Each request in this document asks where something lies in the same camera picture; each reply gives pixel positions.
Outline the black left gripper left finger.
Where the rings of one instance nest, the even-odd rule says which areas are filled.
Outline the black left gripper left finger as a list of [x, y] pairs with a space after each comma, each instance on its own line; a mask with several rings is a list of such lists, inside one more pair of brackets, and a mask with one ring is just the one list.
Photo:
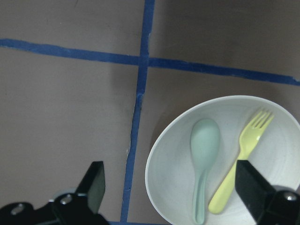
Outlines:
[[105, 170], [103, 161], [94, 161], [76, 189], [76, 195], [87, 199], [88, 208], [98, 214], [105, 193]]

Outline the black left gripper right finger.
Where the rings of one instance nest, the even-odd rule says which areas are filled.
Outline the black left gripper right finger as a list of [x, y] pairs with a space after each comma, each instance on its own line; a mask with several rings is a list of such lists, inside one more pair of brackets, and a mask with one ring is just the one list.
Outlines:
[[263, 223], [275, 188], [247, 160], [238, 160], [235, 190], [255, 222]]

